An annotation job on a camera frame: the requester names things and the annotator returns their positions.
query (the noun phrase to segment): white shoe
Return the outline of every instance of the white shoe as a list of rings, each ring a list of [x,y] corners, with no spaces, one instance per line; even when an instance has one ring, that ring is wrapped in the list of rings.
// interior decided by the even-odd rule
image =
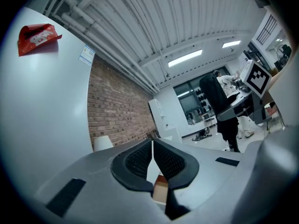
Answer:
[[[238,138],[238,139],[243,138],[243,133],[239,132],[239,133],[237,134],[237,138]]]
[[[252,130],[247,131],[245,137],[246,137],[246,138],[249,138],[249,137],[250,137],[251,135],[253,135],[253,134],[254,134],[254,131],[252,131]]]

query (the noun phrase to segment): white lamp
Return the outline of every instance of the white lamp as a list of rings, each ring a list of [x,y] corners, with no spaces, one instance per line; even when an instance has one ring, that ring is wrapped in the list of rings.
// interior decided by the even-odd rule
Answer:
[[[101,136],[94,140],[93,151],[97,152],[111,147],[113,147],[113,144],[111,143],[109,137],[107,135]]]

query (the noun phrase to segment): brick wall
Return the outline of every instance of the brick wall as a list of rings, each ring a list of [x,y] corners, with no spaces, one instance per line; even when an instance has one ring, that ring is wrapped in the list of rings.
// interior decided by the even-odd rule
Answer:
[[[89,79],[87,111],[92,143],[108,135],[114,145],[147,136],[155,129],[148,101],[134,82],[95,56]]]

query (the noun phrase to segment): ceiling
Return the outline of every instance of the ceiling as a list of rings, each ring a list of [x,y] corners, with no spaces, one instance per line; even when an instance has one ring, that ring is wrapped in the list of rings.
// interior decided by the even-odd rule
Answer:
[[[140,77],[147,77],[143,84],[151,86],[151,91],[149,79],[152,80],[157,86],[154,92],[238,57],[265,14],[253,0],[74,0],[100,26],[99,30],[72,12],[67,0],[58,1],[53,6],[56,11],[47,12],[50,16],[59,18],[67,13],[103,42],[99,50],[86,41],[99,56],[124,73],[119,64],[127,64],[140,73],[139,83]],[[223,43],[236,40],[241,43],[222,49]],[[168,67],[169,61],[200,49],[202,55]]]

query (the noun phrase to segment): ceiling light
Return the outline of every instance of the ceiling light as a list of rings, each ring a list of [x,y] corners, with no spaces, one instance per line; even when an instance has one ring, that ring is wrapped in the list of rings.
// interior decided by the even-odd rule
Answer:
[[[186,95],[186,94],[188,94],[188,93],[189,93],[189,91],[184,92],[183,94],[178,95],[178,98],[181,97],[181,96],[183,96],[183,95]]]
[[[228,42],[228,43],[224,43],[222,48],[226,48],[226,47],[230,47],[230,46],[235,46],[235,45],[239,45],[241,41],[235,41],[235,42]]]
[[[182,57],[180,57],[180,58],[178,58],[178,59],[176,59],[176,60],[174,60],[174,61],[172,61],[172,62],[168,62],[168,66],[171,67],[171,66],[173,66],[173,65],[179,64],[179,63],[181,63],[181,62],[183,62],[183,61],[185,61],[185,60],[188,60],[188,59],[190,59],[190,58],[199,56],[199,55],[201,55],[201,53],[202,53],[202,50],[198,50],[198,51],[195,51],[195,52],[193,52],[193,53],[190,53],[190,54],[188,54],[188,55],[186,55],[186,56],[182,56]]]

